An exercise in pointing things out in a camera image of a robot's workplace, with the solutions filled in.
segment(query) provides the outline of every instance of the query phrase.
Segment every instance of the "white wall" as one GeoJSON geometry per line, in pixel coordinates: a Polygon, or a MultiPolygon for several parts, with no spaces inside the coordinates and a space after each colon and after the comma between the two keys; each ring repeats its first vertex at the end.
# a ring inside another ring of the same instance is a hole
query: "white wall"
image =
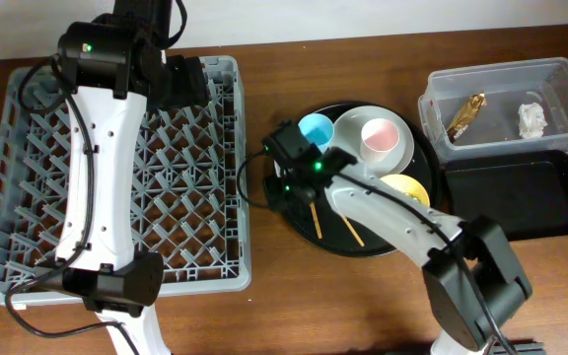
{"type": "MultiPolygon", "coordinates": [[[[568,24],[568,0],[184,0],[182,47],[568,24]]],[[[113,0],[0,0],[0,58],[44,56],[113,0]]],[[[173,11],[173,31],[178,28],[173,11]]]]}

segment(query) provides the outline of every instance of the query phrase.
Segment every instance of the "candy bar wrapper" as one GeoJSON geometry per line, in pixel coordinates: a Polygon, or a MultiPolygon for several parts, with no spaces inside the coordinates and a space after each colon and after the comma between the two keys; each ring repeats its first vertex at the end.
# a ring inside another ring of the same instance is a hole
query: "candy bar wrapper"
{"type": "Polygon", "coordinates": [[[468,126],[474,121],[479,113],[482,106],[486,106],[487,102],[485,100],[485,94],[481,93],[479,95],[472,95],[468,102],[460,109],[460,111],[455,115],[451,125],[446,130],[451,143],[460,138],[468,126]]]}

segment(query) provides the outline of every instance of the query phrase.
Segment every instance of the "blue cup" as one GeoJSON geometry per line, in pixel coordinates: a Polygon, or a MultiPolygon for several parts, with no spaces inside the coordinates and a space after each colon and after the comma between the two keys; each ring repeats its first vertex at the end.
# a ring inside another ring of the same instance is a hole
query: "blue cup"
{"type": "Polygon", "coordinates": [[[327,150],[334,137],[334,123],[330,118],[320,113],[311,113],[302,118],[298,126],[304,137],[317,145],[322,153],[327,150]]]}

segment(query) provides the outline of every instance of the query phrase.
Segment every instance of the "plastic bin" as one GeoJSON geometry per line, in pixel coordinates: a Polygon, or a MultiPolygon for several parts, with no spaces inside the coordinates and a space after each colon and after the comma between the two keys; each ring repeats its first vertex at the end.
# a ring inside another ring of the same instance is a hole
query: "plastic bin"
{"type": "Polygon", "coordinates": [[[424,133],[440,162],[542,150],[568,153],[568,60],[549,58],[434,72],[418,103],[424,133]],[[455,142],[446,127],[471,95],[487,106],[455,142]],[[519,135],[519,107],[538,103],[547,126],[540,138],[519,135]]]}
{"type": "MultiPolygon", "coordinates": [[[[240,291],[251,280],[249,206],[236,192],[247,143],[243,83],[234,58],[201,62],[209,104],[149,112],[133,152],[133,243],[164,258],[160,297],[240,291]]],[[[15,93],[27,72],[10,76],[0,127],[0,304],[54,254],[67,205],[67,106],[21,111],[15,93]]],[[[33,107],[57,95],[47,68],[26,88],[33,107]]],[[[74,302],[81,300],[37,290],[13,298],[16,307],[74,302]]]]}

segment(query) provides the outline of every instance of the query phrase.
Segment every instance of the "dish rack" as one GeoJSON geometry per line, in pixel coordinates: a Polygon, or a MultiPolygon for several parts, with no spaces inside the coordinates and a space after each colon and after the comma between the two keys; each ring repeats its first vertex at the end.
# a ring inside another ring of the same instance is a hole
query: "dish rack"
{"type": "MultiPolygon", "coordinates": [[[[161,297],[240,291],[251,278],[249,206],[236,192],[247,143],[243,84],[234,58],[201,62],[210,102],[146,113],[134,152],[133,243],[164,258],[161,297]]],[[[21,111],[16,94],[28,70],[10,76],[0,127],[0,304],[53,256],[67,205],[67,106],[47,115],[21,111]]],[[[58,95],[47,67],[26,88],[34,108],[58,95]]],[[[34,291],[13,302],[22,308],[80,299],[34,291]]]]}

